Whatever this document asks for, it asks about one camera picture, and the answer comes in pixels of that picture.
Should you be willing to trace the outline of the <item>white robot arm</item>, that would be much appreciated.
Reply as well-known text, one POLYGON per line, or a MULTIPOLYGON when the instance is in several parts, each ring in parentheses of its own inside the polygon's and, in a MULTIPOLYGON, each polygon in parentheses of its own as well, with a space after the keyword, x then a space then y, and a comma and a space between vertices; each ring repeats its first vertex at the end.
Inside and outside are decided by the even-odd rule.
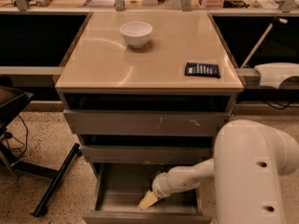
POLYGON ((297 141, 281 130, 238 119, 218 132, 213 157, 158 174, 139 208, 215 180, 217 224, 286 224, 279 176, 299 166, 297 141))

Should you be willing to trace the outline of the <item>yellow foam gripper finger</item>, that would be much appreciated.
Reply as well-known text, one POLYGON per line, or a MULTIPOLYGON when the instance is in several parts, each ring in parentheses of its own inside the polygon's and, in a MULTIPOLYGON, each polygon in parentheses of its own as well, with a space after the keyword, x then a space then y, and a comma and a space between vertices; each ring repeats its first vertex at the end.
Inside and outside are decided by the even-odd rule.
POLYGON ((151 207, 152 205, 154 205, 155 203, 157 203, 159 200, 158 196, 153 192, 153 191, 148 191, 145 196, 143 197, 143 199, 140 201, 138 207, 141 210, 145 210, 149 207, 151 207))

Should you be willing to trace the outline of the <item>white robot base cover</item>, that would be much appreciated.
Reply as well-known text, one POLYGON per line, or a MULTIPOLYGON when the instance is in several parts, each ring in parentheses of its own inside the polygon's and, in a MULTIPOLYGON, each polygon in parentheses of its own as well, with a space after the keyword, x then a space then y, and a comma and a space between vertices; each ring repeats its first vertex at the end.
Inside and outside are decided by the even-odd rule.
POLYGON ((254 67, 260 75, 259 85, 278 89, 290 77, 299 77, 298 63, 264 63, 254 67))

